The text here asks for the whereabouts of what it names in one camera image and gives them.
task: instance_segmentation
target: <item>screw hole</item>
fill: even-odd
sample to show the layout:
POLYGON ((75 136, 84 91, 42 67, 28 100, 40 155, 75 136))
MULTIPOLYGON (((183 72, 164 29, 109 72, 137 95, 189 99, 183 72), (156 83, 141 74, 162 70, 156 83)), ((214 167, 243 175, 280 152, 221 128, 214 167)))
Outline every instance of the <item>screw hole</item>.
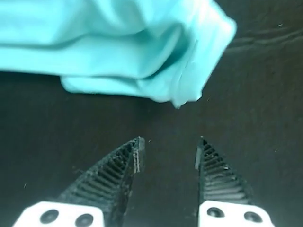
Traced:
POLYGON ((256 222, 256 223, 261 223, 263 221, 262 218, 260 217, 260 215, 256 214, 255 212, 246 212, 244 214, 244 218, 247 221, 252 221, 252 222, 256 222))
POLYGON ((58 215, 59 215, 59 211, 48 210, 48 211, 44 212, 43 215, 41 215, 40 222, 42 224, 52 223, 53 221, 55 221, 57 219, 58 215))
POLYGON ((219 208, 216 208, 216 207, 211 207, 207 210, 207 214, 209 216, 212 216, 212 217, 215 217, 215 218, 223 218, 225 215, 224 215, 224 212, 219 209, 219 208))

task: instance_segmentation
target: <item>teal fabric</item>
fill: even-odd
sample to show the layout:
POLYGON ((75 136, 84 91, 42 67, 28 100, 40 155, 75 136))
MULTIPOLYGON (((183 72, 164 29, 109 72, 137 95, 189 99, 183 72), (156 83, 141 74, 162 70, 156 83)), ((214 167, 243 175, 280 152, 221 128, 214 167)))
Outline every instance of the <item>teal fabric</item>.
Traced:
POLYGON ((212 0, 1 0, 0 70, 180 107, 201 97, 235 31, 212 0))

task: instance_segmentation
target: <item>cloth fold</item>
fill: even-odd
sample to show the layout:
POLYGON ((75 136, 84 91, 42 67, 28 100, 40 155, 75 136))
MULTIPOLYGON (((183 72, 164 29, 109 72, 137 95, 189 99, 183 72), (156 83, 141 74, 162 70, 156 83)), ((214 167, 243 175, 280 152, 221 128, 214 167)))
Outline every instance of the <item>cloth fold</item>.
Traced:
POLYGON ((2 0, 0 70, 178 108, 201 97, 235 32, 212 0, 2 0))

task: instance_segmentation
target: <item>ribbed texture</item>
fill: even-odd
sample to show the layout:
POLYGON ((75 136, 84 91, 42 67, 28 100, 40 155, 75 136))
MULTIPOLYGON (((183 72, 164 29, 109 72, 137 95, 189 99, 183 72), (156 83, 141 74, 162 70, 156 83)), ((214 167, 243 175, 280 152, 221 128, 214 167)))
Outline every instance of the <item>ribbed texture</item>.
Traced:
POLYGON ((82 174, 59 201, 91 205, 104 212, 107 226, 121 226, 134 173, 144 167, 144 139, 136 138, 112 151, 82 174))
POLYGON ((252 204, 251 190, 246 181, 203 137, 197 147, 196 158, 200 204, 205 200, 252 204))

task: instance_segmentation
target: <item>dark tabletop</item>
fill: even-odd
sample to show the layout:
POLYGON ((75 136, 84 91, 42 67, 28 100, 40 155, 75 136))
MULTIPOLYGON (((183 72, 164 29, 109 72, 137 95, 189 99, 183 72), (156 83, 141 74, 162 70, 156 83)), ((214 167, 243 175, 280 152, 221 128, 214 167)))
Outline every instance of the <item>dark tabletop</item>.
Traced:
POLYGON ((220 0, 238 22, 237 36, 203 97, 178 110, 147 99, 69 94, 54 76, 1 73, 1 226, 143 136, 146 171, 135 181, 125 226, 194 227, 194 161, 203 135, 248 180, 277 227, 301 227, 301 2, 220 0))

